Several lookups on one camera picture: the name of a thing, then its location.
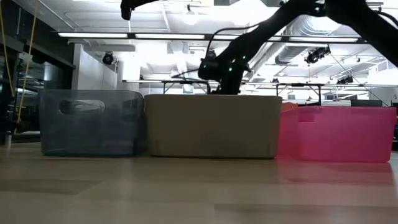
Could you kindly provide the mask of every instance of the air duct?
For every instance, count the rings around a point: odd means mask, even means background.
[[[300,16],[286,27],[282,35],[330,35],[339,27],[340,25],[338,23],[333,22],[327,17]],[[276,63],[281,66],[287,65],[306,49],[308,49],[308,47],[296,47],[291,45],[288,46],[285,43],[274,43],[266,50],[264,56],[254,64],[252,69],[257,71],[265,63]]]

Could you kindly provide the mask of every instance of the ceiling light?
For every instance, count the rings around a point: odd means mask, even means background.
[[[128,83],[162,83],[162,80],[123,80]]]
[[[307,62],[308,65],[317,63],[319,60],[325,58],[325,56],[329,55],[330,53],[331,52],[329,47],[319,47],[315,51],[309,52],[304,61]]]
[[[358,38],[346,37],[291,37],[291,42],[356,42]]]
[[[136,34],[137,39],[180,39],[180,40],[196,40],[205,39],[204,35],[200,34]]]
[[[328,47],[327,44],[311,44],[311,43],[286,43],[288,47]]]
[[[239,37],[239,35],[215,35],[214,39],[215,40],[234,40],[237,37]]]
[[[204,46],[189,46],[188,50],[202,50],[202,51],[205,51],[206,47],[204,47]]]
[[[280,41],[280,40],[282,40],[282,37],[271,37],[270,39],[268,39],[269,42]]]
[[[67,38],[128,38],[127,34],[110,34],[110,33],[80,33],[80,32],[61,32],[58,33],[60,37]]]
[[[338,85],[338,84],[351,84],[351,83],[354,83],[354,79],[352,76],[348,76],[341,80],[337,80],[336,84]]]
[[[122,0],[72,0],[72,1],[83,1],[83,2],[106,2],[106,3],[121,3]]]

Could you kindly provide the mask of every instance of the pink plastic bin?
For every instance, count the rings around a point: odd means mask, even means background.
[[[395,108],[307,106],[282,112],[278,159],[387,162]]]

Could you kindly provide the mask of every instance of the pipe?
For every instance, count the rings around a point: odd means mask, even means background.
[[[183,2],[185,2],[185,3],[200,3],[200,4],[201,4],[201,1],[189,1],[189,0],[186,0],[186,1],[161,0],[160,2],[177,2],[177,3],[183,3]]]
[[[176,80],[155,80],[155,79],[150,79],[150,80],[123,80],[123,82],[128,82],[128,83],[163,83],[163,82],[169,82],[169,81],[176,81]],[[208,82],[210,85],[219,85],[218,82]],[[292,86],[292,88],[296,88],[298,90],[310,90],[309,88],[305,88],[307,86],[321,86],[322,90],[324,90],[324,87],[333,87],[335,89],[336,87],[347,87],[350,88],[352,91],[358,91],[354,90],[353,88],[364,88],[364,87],[370,87],[370,88],[398,88],[398,85],[373,85],[373,84],[322,84],[322,83],[258,83],[258,82],[244,82],[242,85],[260,85],[260,86]]]
[[[82,10],[78,12],[71,12],[67,11],[67,13],[112,13],[112,14],[119,14],[118,12],[115,11],[88,11],[88,10]],[[154,11],[154,12],[142,12],[142,11],[133,11],[134,14],[161,14],[161,12]],[[168,14],[176,14],[176,15],[183,15],[184,13],[181,12],[172,12],[170,11]]]
[[[162,3],[162,15],[163,15],[164,23],[166,24],[167,31],[171,32],[172,30],[170,28],[169,20],[167,19],[166,9],[164,7],[164,3]]]
[[[84,28],[91,28],[91,29],[125,29],[126,27],[88,27],[88,26],[81,26],[77,24],[70,16],[69,13],[114,13],[114,12],[109,12],[109,11],[98,11],[98,12],[93,12],[93,11],[80,11],[80,12],[70,12],[66,11],[63,14],[65,15],[66,18],[68,18],[72,23],[74,23],[78,28],[84,29]],[[167,28],[151,28],[151,27],[131,27],[130,29],[140,29],[140,30],[165,30]]]
[[[64,22],[68,27],[70,27],[72,30],[75,30],[73,26],[71,26],[67,21],[65,21],[62,17],[60,17],[56,12],[54,12],[51,8],[49,8],[46,4],[44,4],[41,0],[37,0],[44,8],[48,9],[52,14],[57,16],[62,22]]]
[[[21,14],[22,14],[22,8],[18,8],[18,26],[17,26],[17,37],[19,36],[19,28],[21,26]]]

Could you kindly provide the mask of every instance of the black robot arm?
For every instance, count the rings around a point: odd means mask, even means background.
[[[120,9],[122,12],[122,18],[124,20],[129,21],[131,19],[131,12],[136,9],[138,6],[145,5],[147,3],[151,3],[157,0],[122,0],[120,4]]]
[[[328,16],[352,27],[387,59],[398,65],[398,54],[396,47],[393,47],[398,40],[398,30],[372,11],[365,0],[326,0],[324,4],[317,3],[317,0],[290,0],[252,32],[231,41],[217,58],[203,59],[199,77],[220,82],[216,94],[237,95],[247,63],[263,43],[303,14]]]

